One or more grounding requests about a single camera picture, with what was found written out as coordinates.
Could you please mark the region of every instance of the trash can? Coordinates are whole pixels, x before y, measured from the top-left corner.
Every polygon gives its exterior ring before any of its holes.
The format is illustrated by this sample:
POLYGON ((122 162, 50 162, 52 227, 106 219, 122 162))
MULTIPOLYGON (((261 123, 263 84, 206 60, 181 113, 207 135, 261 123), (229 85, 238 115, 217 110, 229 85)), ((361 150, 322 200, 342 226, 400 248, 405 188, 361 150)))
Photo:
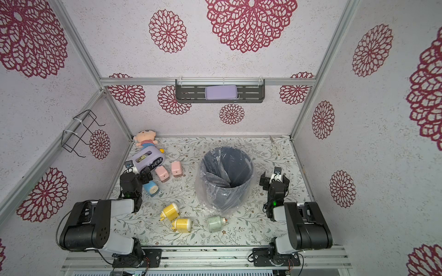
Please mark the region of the trash can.
POLYGON ((247 200, 254 180, 253 162, 244 151, 234 147, 217 147, 201 160, 195 191, 207 211, 226 216, 247 200))

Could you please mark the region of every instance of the plush toy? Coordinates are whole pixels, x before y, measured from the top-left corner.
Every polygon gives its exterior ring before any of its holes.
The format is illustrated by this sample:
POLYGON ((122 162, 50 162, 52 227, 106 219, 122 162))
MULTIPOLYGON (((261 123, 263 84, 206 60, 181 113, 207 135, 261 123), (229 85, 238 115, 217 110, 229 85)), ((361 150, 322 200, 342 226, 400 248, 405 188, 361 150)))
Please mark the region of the plush toy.
POLYGON ((134 137, 135 141, 137 141, 136 145, 139 148, 155 146, 158 144, 158 141, 155 140, 155 135, 156 133, 153 130, 143 130, 134 137))

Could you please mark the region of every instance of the yellow toy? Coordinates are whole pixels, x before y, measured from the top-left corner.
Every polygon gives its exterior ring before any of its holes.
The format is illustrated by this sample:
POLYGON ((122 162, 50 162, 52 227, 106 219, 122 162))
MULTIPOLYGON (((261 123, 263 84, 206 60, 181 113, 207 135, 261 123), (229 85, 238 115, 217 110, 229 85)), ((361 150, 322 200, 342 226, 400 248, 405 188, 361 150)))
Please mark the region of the yellow toy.
POLYGON ((190 233, 192 228, 191 219, 175 219, 172 222, 172 231, 178 231, 179 233, 190 233))
POLYGON ((178 213, 179 213, 178 206, 176 206, 175 203, 172 203, 161 211, 160 220, 168 218, 170 221, 173 221, 178 217, 178 213))

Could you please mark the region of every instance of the red flower pattern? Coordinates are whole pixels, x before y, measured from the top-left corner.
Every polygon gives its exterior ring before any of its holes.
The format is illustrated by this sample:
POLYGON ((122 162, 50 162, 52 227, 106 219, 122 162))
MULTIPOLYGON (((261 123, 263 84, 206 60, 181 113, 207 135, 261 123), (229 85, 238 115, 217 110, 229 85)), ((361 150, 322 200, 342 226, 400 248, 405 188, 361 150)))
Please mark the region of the red flower pattern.
MULTIPOLYGON (((132 78, 126 74, 113 74, 110 78, 132 78)), ((120 103, 137 106, 144 102, 144 89, 141 85, 111 85, 107 87, 110 94, 120 103)))
POLYGON ((46 0, 1 0, 0 27, 6 69, 45 79, 65 66, 68 42, 46 0))
POLYGON ((230 103, 225 105, 220 110, 220 119, 228 125, 234 125, 241 122, 244 118, 244 109, 237 105, 230 103))
POLYGON ((330 132, 332 132, 334 124, 335 110, 333 106, 327 101, 320 102, 313 112, 313 133, 319 139, 325 139, 330 135, 330 132))
POLYGON ((442 151, 442 27, 419 60, 416 72, 410 76, 410 119, 417 122, 419 134, 431 138, 442 151))
POLYGON ((171 11, 161 10, 153 14, 149 33, 155 45, 166 53, 181 51, 187 42, 183 21, 171 11))
POLYGON ((163 87, 158 92, 158 102, 166 112, 175 115, 184 114, 192 107, 190 103, 179 103, 176 101, 175 86, 163 87))
MULTIPOLYGON (((314 78, 312 73, 299 72, 291 78, 314 78)), ((307 85, 284 85, 279 90, 279 97, 285 103, 296 105, 305 100, 305 96, 310 90, 310 86, 307 85)))
POLYGON ((408 255, 407 268, 408 276, 441 276, 442 248, 437 244, 414 248, 408 255))
POLYGON ((89 148, 92 155, 97 159, 105 159, 111 149, 111 141, 106 132, 97 129, 92 133, 89 140, 89 148))
POLYGON ((350 207, 356 199, 356 187, 353 184, 353 179, 342 170, 331 176, 330 192, 333 200, 344 208, 350 207))
POLYGON ((63 207, 68 194, 68 183, 63 172, 49 168, 16 213, 23 220, 42 222, 63 207))
POLYGON ((3 261, 6 259, 6 256, 4 255, 4 250, 6 249, 5 246, 1 243, 0 239, 0 271, 2 271, 3 261))
POLYGON ((366 77, 376 72, 388 57, 392 40, 392 31, 388 25, 377 25, 369 30, 354 50, 354 73, 366 77))
POLYGON ((281 36, 296 0, 206 0, 212 31, 231 50, 256 52, 281 36))

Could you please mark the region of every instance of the table surface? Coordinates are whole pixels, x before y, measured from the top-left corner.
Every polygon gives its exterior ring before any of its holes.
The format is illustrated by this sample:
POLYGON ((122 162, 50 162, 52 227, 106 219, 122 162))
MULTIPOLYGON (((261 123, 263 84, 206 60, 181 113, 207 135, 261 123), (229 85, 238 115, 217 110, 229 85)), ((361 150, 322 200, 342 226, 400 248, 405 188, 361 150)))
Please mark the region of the table surface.
MULTIPOLYGON (((266 172, 266 176, 270 177, 274 166, 281 167, 282 172, 290 180, 289 194, 285 199, 287 202, 310 201, 288 136, 158 138, 157 140, 159 143, 156 147, 165 150, 166 160, 163 166, 171 174, 171 162, 179 160, 183 167, 183 176, 174 178, 171 175, 167 182, 162 183, 153 173, 154 182, 160 188, 160 192, 150 197, 143 190, 143 203, 137 213, 117 216, 110 222, 114 232, 139 238, 143 246, 265 246, 273 237, 287 233, 285 223, 270 221, 262 211, 263 204, 267 201, 267 191, 263 191, 259 186, 259 176, 266 172), (250 196, 246 202, 233 215, 227 216, 229 223, 222 231, 210 233, 206 222, 208 213, 196 197, 194 183, 198 164, 204 154, 219 146, 237 147, 246 152, 253 160, 257 178, 256 182, 251 184, 250 196), (169 220, 160 221, 161 211, 172 202, 178 205, 180 218, 192 219, 191 233, 173 232, 169 220)), ((129 156, 138 151, 139 149, 133 146, 129 156)), ((118 180, 111 198, 117 198, 119 193, 118 180)))

